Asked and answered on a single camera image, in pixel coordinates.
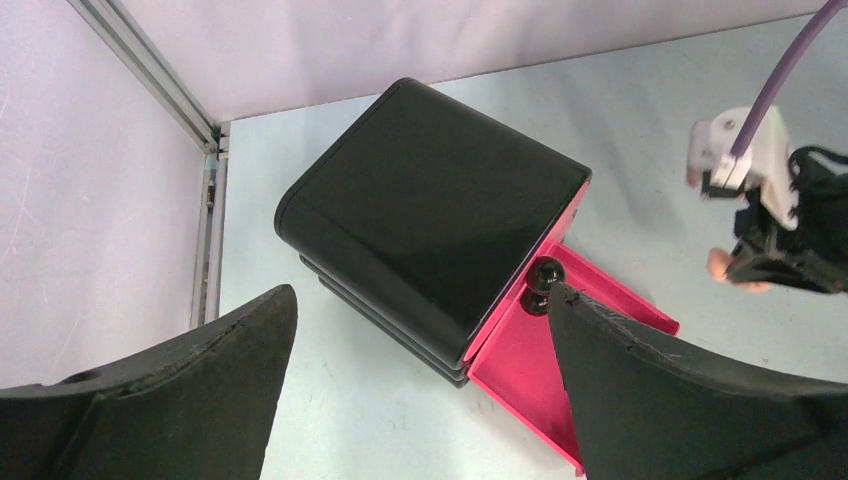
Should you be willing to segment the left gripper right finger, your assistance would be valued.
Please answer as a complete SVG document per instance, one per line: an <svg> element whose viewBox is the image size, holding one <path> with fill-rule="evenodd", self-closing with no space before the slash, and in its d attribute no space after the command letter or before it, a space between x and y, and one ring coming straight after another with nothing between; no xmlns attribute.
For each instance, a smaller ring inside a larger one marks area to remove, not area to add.
<svg viewBox="0 0 848 480"><path fill-rule="evenodd" d="M728 358L559 283L548 319L591 479L843 479L847 387Z"/></svg>

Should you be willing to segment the pink bottom drawer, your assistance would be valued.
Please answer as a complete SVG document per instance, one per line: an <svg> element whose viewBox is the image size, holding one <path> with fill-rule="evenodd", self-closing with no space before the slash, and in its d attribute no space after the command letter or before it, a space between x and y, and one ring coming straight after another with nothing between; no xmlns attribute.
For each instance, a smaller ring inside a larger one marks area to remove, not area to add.
<svg viewBox="0 0 848 480"><path fill-rule="evenodd" d="M565 268L567 283L603 305L675 336L680 324L606 272L561 243L542 247ZM585 473L571 405L545 316L521 305L526 281L519 276L499 301L466 355L468 376L516 418Z"/></svg>

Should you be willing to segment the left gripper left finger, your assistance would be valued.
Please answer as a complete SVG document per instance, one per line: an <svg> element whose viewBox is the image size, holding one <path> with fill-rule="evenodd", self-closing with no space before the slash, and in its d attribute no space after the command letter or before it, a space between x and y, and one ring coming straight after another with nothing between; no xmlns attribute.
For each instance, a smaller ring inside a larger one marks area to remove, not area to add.
<svg viewBox="0 0 848 480"><path fill-rule="evenodd" d="M2 477L259 478L297 317L279 285L137 354L3 390Z"/></svg>

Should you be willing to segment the black pink drawer organizer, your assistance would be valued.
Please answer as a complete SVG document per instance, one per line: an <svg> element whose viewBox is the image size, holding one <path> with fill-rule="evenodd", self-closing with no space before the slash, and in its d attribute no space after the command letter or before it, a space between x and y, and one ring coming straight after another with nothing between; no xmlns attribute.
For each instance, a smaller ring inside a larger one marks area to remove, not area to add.
<svg viewBox="0 0 848 480"><path fill-rule="evenodd" d="M281 198L277 235L449 383L561 240L589 167L412 78L394 82Z"/></svg>

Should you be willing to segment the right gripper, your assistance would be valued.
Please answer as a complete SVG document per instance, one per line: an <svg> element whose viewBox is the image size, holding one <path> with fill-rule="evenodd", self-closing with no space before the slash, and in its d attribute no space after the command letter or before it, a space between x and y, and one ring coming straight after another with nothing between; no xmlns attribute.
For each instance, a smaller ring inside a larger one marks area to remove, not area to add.
<svg viewBox="0 0 848 480"><path fill-rule="evenodd" d="M740 241L726 270L732 283L765 282L821 294L847 292L847 156L811 145L788 160L798 202L793 230L780 227L779 250Z"/></svg>

